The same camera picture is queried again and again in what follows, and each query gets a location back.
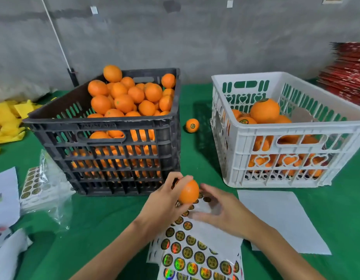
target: plastic crate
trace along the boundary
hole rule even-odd
[[[360,107],[324,89],[284,72],[215,75],[212,80],[210,122],[223,179],[230,187],[331,185],[360,147]],[[232,109],[248,113],[264,98],[278,102],[281,114],[295,123],[237,122]],[[287,135],[299,139],[295,144],[279,144]],[[311,135],[318,142],[304,144]],[[254,151],[257,136],[271,140],[269,150],[263,151],[262,143]],[[293,163],[278,166],[278,159],[288,161],[289,156]]]
[[[136,83],[157,84],[163,75],[175,75],[171,112],[165,116],[87,119],[93,113],[87,82],[31,112],[24,120],[80,194],[147,195],[161,186],[169,172],[180,170],[180,70],[125,70],[122,73]],[[95,79],[106,82],[103,75]],[[94,131],[108,130],[120,130],[125,136],[89,139]]]

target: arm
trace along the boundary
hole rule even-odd
[[[175,178],[181,180],[172,190]],[[70,280],[116,279],[136,253],[189,208],[189,204],[180,207],[175,207],[175,204],[184,186],[192,179],[192,176],[182,178],[180,172],[169,173],[165,183],[150,194],[136,219]]]
[[[193,212],[189,217],[250,240],[266,255],[285,280],[325,280],[278,231],[250,212],[233,194],[205,184],[201,184],[201,188],[220,202],[222,211],[220,215]]]

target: finger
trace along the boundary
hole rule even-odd
[[[220,201],[221,197],[225,192],[223,190],[220,190],[219,188],[212,187],[208,184],[201,184],[201,189],[203,190],[203,193],[210,193],[212,196],[214,196],[218,201]]]
[[[192,204],[189,203],[189,204],[183,204],[182,206],[178,207],[176,209],[176,214],[177,216],[180,216],[182,215],[185,211],[187,211],[189,209],[189,207],[191,206]]]
[[[173,182],[175,179],[181,179],[183,177],[182,173],[180,172],[170,172],[167,176],[166,181],[164,182],[163,186],[161,186],[161,188],[170,190]]]
[[[204,212],[191,212],[191,214],[189,214],[188,217],[190,219],[194,219],[194,220],[208,223],[210,225],[218,227],[218,216],[217,215],[213,215],[210,213],[204,213]]]
[[[189,183],[193,179],[193,176],[186,175],[184,178],[180,179],[178,183],[175,185],[175,187],[172,190],[173,196],[176,197],[176,199],[180,196],[180,193],[182,189],[185,187],[187,183]]]

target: white plastic crate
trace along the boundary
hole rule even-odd
[[[211,128],[223,179],[230,187],[331,185],[360,147],[360,107],[304,80],[284,72],[271,72],[215,75],[212,81]],[[256,101],[264,98],[278,102],[281,114],[293,123],[237,122],[231,109],[248,113]],[[299,139],[296,144],[279,144],[278,140],[285,135],[298,135]],[[319,142],[304,144],[306,135]],[[274,136],[269,150],[263,151],[261,147],[253,151],[257,136],[263,139]],[[321,157],[321,163],[316,164],[312,154]],[[249,167],[251,155],[256,156]],[[279,158],[286,161],[289,156],[295,158],[292,164],[277,165]],[[262,165],[257,163],[259,158],[265,159]]]

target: holographic sticker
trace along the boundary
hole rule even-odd
[[[196,239],[190,235],[186,237],[186,243],[190,246],[193,246],[196,243]]]
[[[226,277],[220,273],[214,273],[214,280],[226,280]]]
[[[211,268],[211,269],[216,269],[218,267],[218,264],[219,264],[216,257],[214,257],[212,255],[207,258],[206,263],[207,263],[207,266],[209,268]]]
[[[211,278],[212,272],[210,269],[201,268],[199,273],[201,274],[201,278],[204,280],[209,280]]]
[[[210,253],[213,254],[213,255],[218,255],[218,253],[213,251],[212,249],[210,249]]]
[[[168,240],[168,239],[164,239],[163,241],[162,241],[162,243],[160,244],[160,248],[162,249],[162,250],[166,250],[166,249],[168,249],[169,248],[169,245],[171,244],[171,242]]]
[[[230,275],[230,274],[232,273],[232,267],[231,267],[230,264],[229,264],[228,262],[226,262],[225,260],[220,263],[220,270],[221,270],[221,272],[223,272],[225,275]]]
[[[171,269],[166,268],[163,271],[163,276],[167,280],[172,280],[175,277],[175,272]]]
[[[177,220],[175,221],[175,223],[176,223],[177,225],[180,225],[183,221],[184,221],[184,219],[180,216],[179,218],[177,218]]]
[[[173,262],[173,257],[170,254],[166,254],[163,258],[163,265],[169,267]]]
[[[201,250],[205,250],[205,249],[207,249],[207,246],[206,246],[206,245],[204,245],[204,244],[202,244],[200,241],[198,241],[197,246],[198,246],[198,247],[199,247],[199,249],[201,249]]]
[[[181,251],[181,245],[178,242],[175,242],[171,245],[171,251],[174,254],[178,254]]]
[[[182,250],[182,256],[186,259],[190,259],[193,256],[193,250],[190,247],[184,247]]]
[[[193,224],[189,221],[186,221],[186,222],[184,222],[183,227],[185,230],[189,231],[193,227]]]
[[[175,264],[175,268],[176,268],[177,271],[181,271],[185,267],[185,261],[182,258],[179,258],[179,257],[177,259],[175,259],[174,264]]]
[[[171,227],[169,227],[169,228],[166,230],[166,236],[167,236],[168,238],[172,237],[172,236],[174,235],[174,233],[175,233],[175,229],[173,229],[173,228],[171,228]]]
[[[189,276],[181,274],[181,273],[176,273],[176,278],[177,278],[177,280],[188,280]]]
[[[176,240],[182,241],[185,239],[185,233],[183,231],[177,231],[175,235]]]
[[[202,253],[202,252],[196,252],[196,253],[194,254],[194,260],[195,260],[196,263],[198,263],[198,264],[204,263],[204,262],[205,262],[205,259],[206,259],[205,254]]]
[[[188,263],[188,265],[186,266],[186,271],[190,274],[190,275],[196,275],[198,272],[198,266],[195,263]]]
[[[236,261],[234,264],[234,268],[233,268],[233,272],[237,273],[240,270],[240,265],[238,264],[238,262]]]

